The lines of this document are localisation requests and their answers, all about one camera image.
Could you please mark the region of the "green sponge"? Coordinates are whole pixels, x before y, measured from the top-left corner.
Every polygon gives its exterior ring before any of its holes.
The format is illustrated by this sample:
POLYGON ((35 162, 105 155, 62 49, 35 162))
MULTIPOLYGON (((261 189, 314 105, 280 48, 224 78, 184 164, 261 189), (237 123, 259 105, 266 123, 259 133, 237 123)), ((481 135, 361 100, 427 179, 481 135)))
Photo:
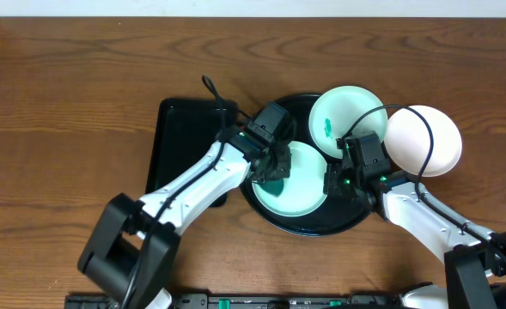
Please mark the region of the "green sponge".
POLYGON ((284 180, 279 179, 279 180, 266 181, 261 183, 259 187, 265 193, 273 197, 279 197, 284 189, 284 180))

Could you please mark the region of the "white plate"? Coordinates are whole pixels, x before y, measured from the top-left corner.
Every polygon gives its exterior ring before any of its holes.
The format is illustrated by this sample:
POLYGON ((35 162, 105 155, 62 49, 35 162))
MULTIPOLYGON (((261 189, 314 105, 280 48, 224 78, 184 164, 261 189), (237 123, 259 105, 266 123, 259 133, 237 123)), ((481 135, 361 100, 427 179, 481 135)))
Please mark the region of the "white plate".
MULTIPOLYGON (((433 151, 424 170, 424 177, 441 176, 460 160, 463 143, 454 121, 430 106, 412 106, 430 126, 433 151)), ((401 169, 417 175, 430 149, 430 136, 421 118, 407 109, 395 112, 387 122, 384 137, 386 151, 401 169)))

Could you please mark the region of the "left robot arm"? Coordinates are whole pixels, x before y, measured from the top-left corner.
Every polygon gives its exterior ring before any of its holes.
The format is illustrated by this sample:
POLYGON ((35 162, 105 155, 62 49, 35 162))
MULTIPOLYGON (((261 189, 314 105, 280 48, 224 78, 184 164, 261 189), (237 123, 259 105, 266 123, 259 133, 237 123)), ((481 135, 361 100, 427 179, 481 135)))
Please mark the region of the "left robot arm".
POLYGON ((238 126, 161 188, 133 200, 119 194, 101 213, 77 268, 123 308, 167 308, 165 289, 180 239, 219 197, 248 179, 290 175, 290 140, 238 126))

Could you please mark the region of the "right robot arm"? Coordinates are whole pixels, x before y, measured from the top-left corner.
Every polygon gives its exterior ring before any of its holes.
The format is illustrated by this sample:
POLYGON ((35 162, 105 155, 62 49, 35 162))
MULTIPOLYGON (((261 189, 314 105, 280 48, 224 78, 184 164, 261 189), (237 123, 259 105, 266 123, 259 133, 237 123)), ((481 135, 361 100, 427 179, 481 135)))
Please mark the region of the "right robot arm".
POLYGON ((506 308, 506 232, 468 220, 413 177, 377 165, 331 164, 323 191, 405 229, 443 263, 445 287, 413 288, 399 297, 399 307, 506 308))

